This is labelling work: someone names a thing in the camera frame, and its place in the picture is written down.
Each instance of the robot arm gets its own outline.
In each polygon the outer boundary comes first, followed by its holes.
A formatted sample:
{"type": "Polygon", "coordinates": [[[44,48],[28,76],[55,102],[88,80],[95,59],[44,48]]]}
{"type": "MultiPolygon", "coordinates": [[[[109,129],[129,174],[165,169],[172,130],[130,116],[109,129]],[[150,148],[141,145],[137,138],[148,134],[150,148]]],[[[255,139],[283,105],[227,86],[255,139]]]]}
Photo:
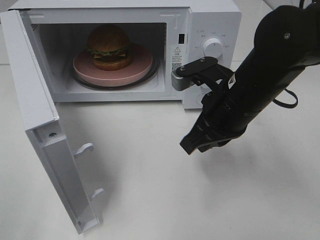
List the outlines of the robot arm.
{"type": "Polygon", "coordinates": [[[240,137],[248,124],[307,67],[320,64],[320,3],[306,9],[280,6],[260,22],[254,48],[232,72],[204,57],[172,73],[182,91],[193,84],[212,90],[195,125],[181,141],[191,154],[240,137]]]}

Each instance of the pink plate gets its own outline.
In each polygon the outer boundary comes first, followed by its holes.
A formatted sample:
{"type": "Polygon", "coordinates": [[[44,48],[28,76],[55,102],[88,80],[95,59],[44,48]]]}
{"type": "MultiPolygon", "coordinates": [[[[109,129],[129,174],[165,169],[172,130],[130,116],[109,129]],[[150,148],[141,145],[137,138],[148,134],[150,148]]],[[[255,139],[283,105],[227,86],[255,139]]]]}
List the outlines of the pink plate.
{"type": "Polygon", "coordinates": [[[149,72],[153,57],[150,51],[138,44],[131,44],[132,62],[119,70],[107,71],[97,68],[90,52],[84,50],[73,60],[76,74],[84,81],[102,87],[120,87],[142,79],[149,72]]]}

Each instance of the table surface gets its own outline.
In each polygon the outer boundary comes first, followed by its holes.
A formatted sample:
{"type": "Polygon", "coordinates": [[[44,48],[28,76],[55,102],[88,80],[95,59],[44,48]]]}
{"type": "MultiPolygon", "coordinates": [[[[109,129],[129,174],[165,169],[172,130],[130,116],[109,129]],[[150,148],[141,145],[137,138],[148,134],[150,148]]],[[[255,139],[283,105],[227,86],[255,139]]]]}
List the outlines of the table surface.
{"type": "MultiPolygon", "coordinates": [[[[234,69],[269,11],[237,2],[234,69]]],[[[0,51],[1,240],[320,238],[319,67],[290,85],[297,108],[270,104],[239,139],[190,156],[179,142],[200,112],[178,101],[57,103],[71,147],[95,145],[77,160],[87,190],[105,189],[101,224],[78,235],[24,133],[1,31],[0,51]]]]}

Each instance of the microwave label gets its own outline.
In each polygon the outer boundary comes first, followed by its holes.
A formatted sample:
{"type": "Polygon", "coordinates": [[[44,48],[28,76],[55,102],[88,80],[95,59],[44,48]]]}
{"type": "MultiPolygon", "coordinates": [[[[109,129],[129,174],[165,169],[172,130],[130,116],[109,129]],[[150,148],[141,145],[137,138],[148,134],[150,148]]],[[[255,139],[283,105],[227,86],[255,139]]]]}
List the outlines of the microwave label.
{"type": "Polygon", "coordinates": [[[185,47],[181,45],[171,45],[172,71],[182,66],[185,47]]]}

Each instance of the white microwave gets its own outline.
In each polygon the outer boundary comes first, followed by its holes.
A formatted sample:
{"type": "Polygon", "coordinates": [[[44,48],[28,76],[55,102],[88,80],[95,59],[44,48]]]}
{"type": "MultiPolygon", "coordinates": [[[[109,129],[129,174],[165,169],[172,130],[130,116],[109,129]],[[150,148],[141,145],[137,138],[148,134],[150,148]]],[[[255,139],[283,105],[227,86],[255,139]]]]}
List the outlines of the white microwave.
{"type": "Polygon", "coordinates": [[[0,15],[25,132],[78,233],[99,223],[71,150],[56,102],[182,101],[201,108],[206,87],[172,87],[177,67],[204,56],[231,65],[241,13],[232,0],[19,0],[0,15]],[[139,84],[114,89],[86,85],[73,60],[90,32],[103,24],[122,28],[148,49],[152,71],[139,84]]]}

